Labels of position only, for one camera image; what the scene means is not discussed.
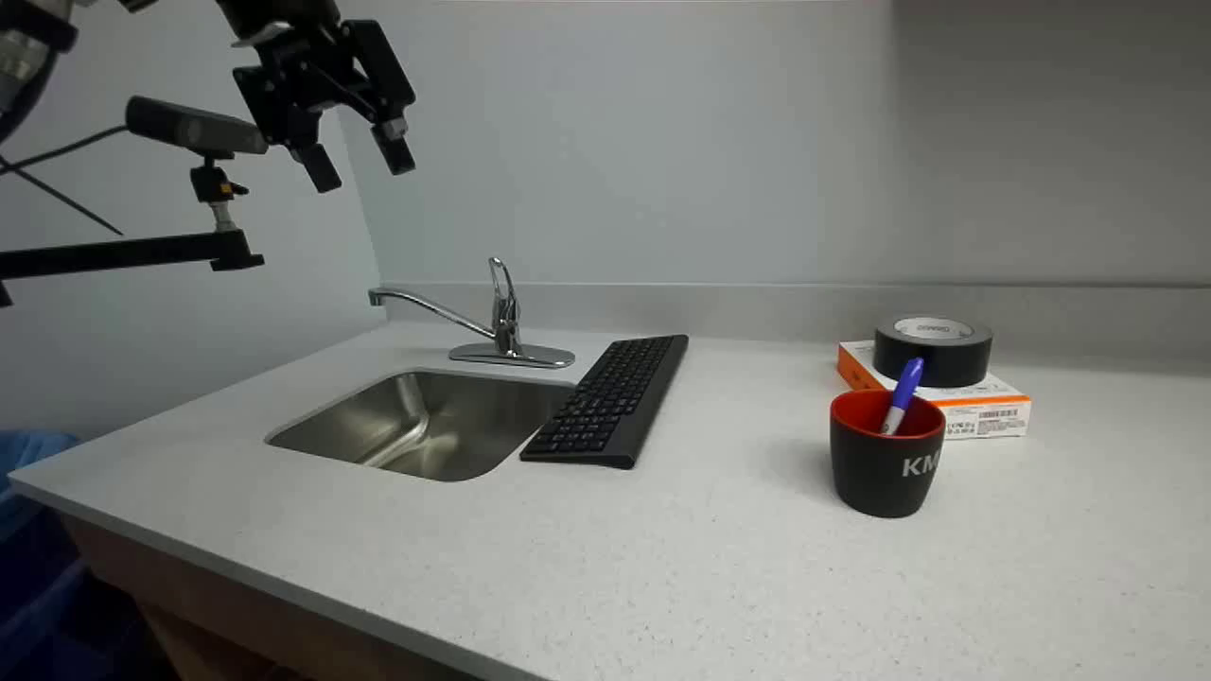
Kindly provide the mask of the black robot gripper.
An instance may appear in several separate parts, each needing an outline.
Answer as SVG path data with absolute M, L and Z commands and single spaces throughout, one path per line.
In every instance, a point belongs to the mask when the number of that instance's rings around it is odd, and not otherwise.
M 317 192 L 333 192 L 340 175 L 317 139 L 317 118 L 349 104 L 373 122 L 376 144 L 393 175 L 418 166 L 405 139 L 405 109 L 418 90 L 376 18 L 344 18 L 336 0 L 217 0 L 239 50 L 258 60 L 236 81 L 258 128 L 294 147 Z

